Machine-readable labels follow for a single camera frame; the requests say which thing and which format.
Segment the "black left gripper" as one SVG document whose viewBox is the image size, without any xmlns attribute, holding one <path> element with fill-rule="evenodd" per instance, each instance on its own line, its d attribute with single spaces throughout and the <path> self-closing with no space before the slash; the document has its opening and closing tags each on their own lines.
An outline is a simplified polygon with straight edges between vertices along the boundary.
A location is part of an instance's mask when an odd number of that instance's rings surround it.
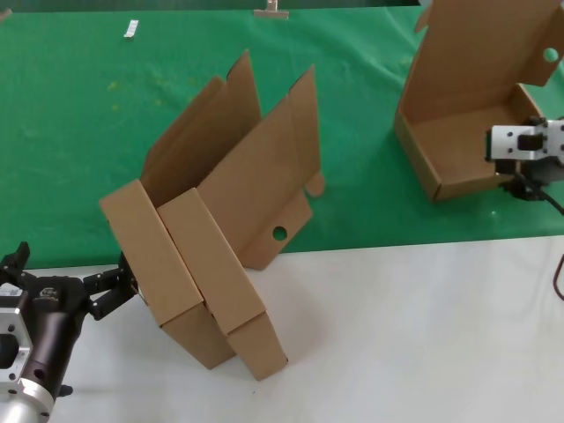
<svg viewBox="0 0 564 423">
<path fill-rule="evenodd" d="M 116 268 L 83 279 L 35 277 L 25 272 L 30 248 L 22 241 L 1 260 L 1 285 L 20 287 L 28 295 L 31 355 L 22 376 L 58 398 L 72 350 L 87 312 L 99 321 L 136 294 L 137 279 L 121 253 Z M 96 300 L 95 294 L 102 293 Z"/>
</svg>

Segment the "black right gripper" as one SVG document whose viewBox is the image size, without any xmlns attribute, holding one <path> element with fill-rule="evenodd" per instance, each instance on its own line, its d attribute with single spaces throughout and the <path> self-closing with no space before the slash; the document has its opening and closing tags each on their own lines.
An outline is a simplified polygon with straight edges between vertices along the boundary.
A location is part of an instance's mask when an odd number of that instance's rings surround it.
<svg viewBox="0 0 564 423">
<path fill-rule="evenodd" d="M 541 160 L 496 160 L 497 174 L 509 175 L 501 187 L 512 197 L 523 201 L 555 202 L 543 188 L 563 181 L 563 161 L 559 158 Z"/>
</svg>

